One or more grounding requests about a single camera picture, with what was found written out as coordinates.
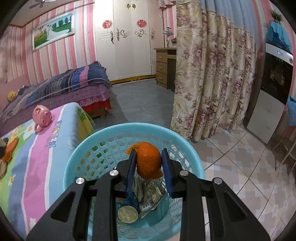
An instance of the plaid blanket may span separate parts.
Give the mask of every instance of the plaid blanket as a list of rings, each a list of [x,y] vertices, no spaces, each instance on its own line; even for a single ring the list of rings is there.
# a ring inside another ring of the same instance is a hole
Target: plaid blanket
[[[19,111],[37,105],[45,99],[96,83],[103,83],[111,87],[106,69],[98,61],[78,69],[67,70],[43,83],[30,86],[0,114],[0,127]]]

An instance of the white wardrobe door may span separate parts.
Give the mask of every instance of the white wardrobe door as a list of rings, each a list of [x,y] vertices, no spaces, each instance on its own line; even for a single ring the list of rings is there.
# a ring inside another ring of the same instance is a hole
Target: white wardrobe door
[[[150,36],[151,46],[151,69],[152,74],[156,74],[156,50],[153,48],[164,48],[163,32],[163,12],[158,7],[158,1],[148,0],[149,13],[149,28],[150,35],[153,34],[153,39]]]
[[[115,51],[116,66],[118,69],[117,79],[129,78],[134,73],[133,29],[131,20],[132,7],[128,9],[126,4],[131,4],[130,0],[114,0]],[[119,32],[119,40],[117,39],[117,29]]]
[[[133,28],[131,34],[133,39],[134,76],[151,75],[148,0],[133,0],[131,5],[133,6],[133,4],[135,9],[132,7],[131,10]]]
[[[118,70],[115,45],[111,41],[111,32],[113,33],[113,42],[116,37],[114,34],[113,1],[95,0],[94,21],[98,61],[107,69],[109,79],[114,80],[118,76]]]

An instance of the can lid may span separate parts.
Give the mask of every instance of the can lid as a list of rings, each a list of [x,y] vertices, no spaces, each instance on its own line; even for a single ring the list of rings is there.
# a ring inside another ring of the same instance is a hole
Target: can lid
[[[123,206],[118,210],[118,217],[124,223],[134,223],[138,216],[137,210],[132,206]]]

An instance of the framed picture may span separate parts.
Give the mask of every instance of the framed picture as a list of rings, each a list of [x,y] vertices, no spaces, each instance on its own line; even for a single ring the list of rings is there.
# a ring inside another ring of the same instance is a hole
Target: framed picture
[[[32,50],[74,34],[74,12],[59,15],[32,31]]]

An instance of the basket rim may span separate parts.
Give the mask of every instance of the basket rim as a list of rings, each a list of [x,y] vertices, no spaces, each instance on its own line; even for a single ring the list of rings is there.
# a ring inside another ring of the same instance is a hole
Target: basket rim
[[[193,148],[193,146],[187,141],[185,140],[182,136],[180,136],[178,133],[168,129],[168,128],[165,128],[163,126],[159,126],[159,125],[155,125],[155,124],[150,124],[150,123],[142,123],[142,122],[131,122],[131,123],[122,123],[122,124],[117,124],[117,125],[113,125],[113,126],[109,126],[109,127],[106,127],[102,130],[99,130],[93,134],[91,134],[90,136],[88,136],[87,138],[85,138],[76,148],[75,150],[73,151],[73,153],[71,154],[68,162],[67,162],[67,165],[66,165],[66,168],[65,168],[65,175],[64,175],[64,178],[63,178],[63,188],[64,188],[64,191],[68,188],[68,186],[66,186],[66,179],[67,179],[67,173],[68,173],[68,170],[69,170],[69,166],[70,166],[70,160],[72,159],[72,157],[74,155],[76,155],[76,153],[79,152],[79,146],[83,145],[85,142],[88,142],[88,139],[90,138],[93,138],[93,135],[99,135],[100,133],[104,132],[104,131],[109,131],[111,129],[116,129],[118,127],[133,127],[135,128],[135,126],[145,126],[145,127],[153,127],[154,129],[158,129],[159,131],[164,131],[166,132],[167,134],[170,134],[170,135],[173,135],[175,138],[178,139],[178,141],[182,142],[184,145],[186,145],[188,147],[188,150],[190,152],[190,155],[191,156],[196,156],[196,160],[195,160],[195,164],[197,165],[197,169],[198,170],[201,170],[199,171],[199,177],[198,178],[201,178],[201,179],[204,179],[205,178],[205,172],[204,172],[204,168],[202,166],[202,162],[201,162],[201,159],[198,155],[198,153],[196,152],[196,150]]]

